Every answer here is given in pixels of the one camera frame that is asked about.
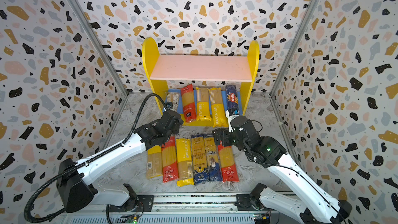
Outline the yellow Pastatime bag large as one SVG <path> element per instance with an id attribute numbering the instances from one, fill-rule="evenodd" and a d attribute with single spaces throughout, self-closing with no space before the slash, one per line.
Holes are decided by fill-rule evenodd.
<path id="1" fill-rule="evenodd" d="M 211 121 L 209 89 L 196 87 L 197 94 L 197 120 Z"/>

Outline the blue Barilla spaghetti box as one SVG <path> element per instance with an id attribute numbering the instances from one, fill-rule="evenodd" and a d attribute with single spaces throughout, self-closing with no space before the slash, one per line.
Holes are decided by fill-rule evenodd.
<path id="1" fill-rule="evenodd" d="M 226 97 L 227 97 L 227 111 L 226 115 L 228 119 L 232 119 L 235 116 L 239 116 L 239 100 L 237 97 L 237 89 L 235 85 L 226 85 Z"/>

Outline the clear label spaghetti bag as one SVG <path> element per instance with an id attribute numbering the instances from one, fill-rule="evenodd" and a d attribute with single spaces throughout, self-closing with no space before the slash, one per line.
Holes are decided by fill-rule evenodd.
<path id="1" fill-rule="evenodd" d="M 166 105 L 169 110 L 178 112 L 180 95 L 177 92 L 168 92 L 166 94 Z"/>

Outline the red yellow spaghetti bag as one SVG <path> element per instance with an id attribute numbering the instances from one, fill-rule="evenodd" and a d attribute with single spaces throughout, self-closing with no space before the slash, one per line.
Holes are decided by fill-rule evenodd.
<path id="1" fill-rule="evenodd" d="M 187 123 L 197 120 L 193 85 L 189 84 L 180 90 L 183 105 L 183 115 Z"/>

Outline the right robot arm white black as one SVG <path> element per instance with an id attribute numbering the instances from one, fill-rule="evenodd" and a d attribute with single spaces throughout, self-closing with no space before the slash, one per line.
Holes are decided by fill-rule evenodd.
<path id="1" fill-rule="evenodd" d="M 215 143 L 235 146 L 248 161 L 256 163 L 281 179 L 297 196 L 291 198 L 258 183 L 250 193 L 253 208 L 274 209 L 301 224 L 344 224 L 352 206 L 338 200 L 317 185 L 293 160 L 283 145 L 270 136 L 261 136 L 252 120 L 237 116 L 228 128 L 212 131 Z"/>

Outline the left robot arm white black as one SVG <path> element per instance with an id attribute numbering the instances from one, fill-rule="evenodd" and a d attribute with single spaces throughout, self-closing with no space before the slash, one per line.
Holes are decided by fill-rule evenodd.
<path id="1" fill-rule="evenodd" d="M 112 205 L 123 211 L 130 211 L 138 204 L 138 196 L 129 184 L 122 186 L 104 186 L 97 182 L 103 174 L 125 160 L 149 150 L 161 147 L 170 137 L 178 134 L 183 120 L 175 111 L 165 111 L 160 119 L 142 125 L 133 131 L 127 141 L 105 149 L 74 162 L 63 161 L 60 172 L 66 175 L 57 180 L 57 190 L 65 211 L 74 213 L 88 205 Z"/>

